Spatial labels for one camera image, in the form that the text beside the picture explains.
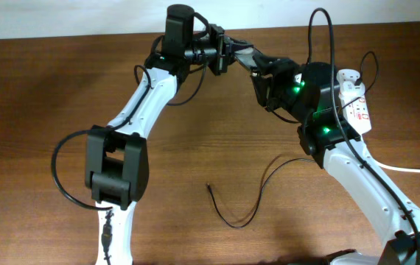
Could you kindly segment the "black smartphone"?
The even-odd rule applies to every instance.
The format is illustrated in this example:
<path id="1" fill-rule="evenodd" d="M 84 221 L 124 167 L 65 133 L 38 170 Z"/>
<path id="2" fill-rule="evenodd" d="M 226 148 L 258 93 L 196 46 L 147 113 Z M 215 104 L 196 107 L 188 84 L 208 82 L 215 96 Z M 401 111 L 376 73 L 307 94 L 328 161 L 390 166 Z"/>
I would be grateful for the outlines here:
<path id="1" fill-rule="evenodd" d="M 247 71 L 257 71 L 258 66 L 254 60 L 255 56 L 260 56 L 262 53 L 254 48 L 249 47 L 239 51 L 234 52 L 235 60 Z"/>

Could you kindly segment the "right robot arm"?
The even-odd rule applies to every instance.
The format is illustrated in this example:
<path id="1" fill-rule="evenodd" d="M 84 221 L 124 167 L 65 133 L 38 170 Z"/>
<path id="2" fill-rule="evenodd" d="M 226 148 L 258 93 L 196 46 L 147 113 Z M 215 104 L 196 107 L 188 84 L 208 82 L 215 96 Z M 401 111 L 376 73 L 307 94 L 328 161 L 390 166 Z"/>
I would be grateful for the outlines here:
<path id="1" fill-rule="evenodd" d="M 378 257 L 348 249 L 314 264 L 420 264 L 420 208 L 387 176 L 363 140 L 371 125 L 361 73 L 262 54 L 252 59 L 259 103 L 268 110 L 282 108 L 300 122 L 304 152 L 347 190 L 382 243 Z"/>

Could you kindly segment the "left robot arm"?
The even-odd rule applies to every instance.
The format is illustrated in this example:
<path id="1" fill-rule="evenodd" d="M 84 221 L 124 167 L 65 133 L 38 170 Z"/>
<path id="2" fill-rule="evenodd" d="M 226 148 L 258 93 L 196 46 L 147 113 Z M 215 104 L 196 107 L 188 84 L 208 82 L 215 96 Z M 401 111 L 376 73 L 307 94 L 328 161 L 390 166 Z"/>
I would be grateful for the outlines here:
<path id="1" fill-rule="evenodd" d="M 150 172 L 147 138 L 191 67 L 219 75 L 252 48 L 190 6 L 168 7 L 165 33 L 153 41 L 137 90 L 106 127 L 94 126 L 87 136 L 85 184 L 98 209 L 98 264 L 133 263 L 133 212 Z"/>

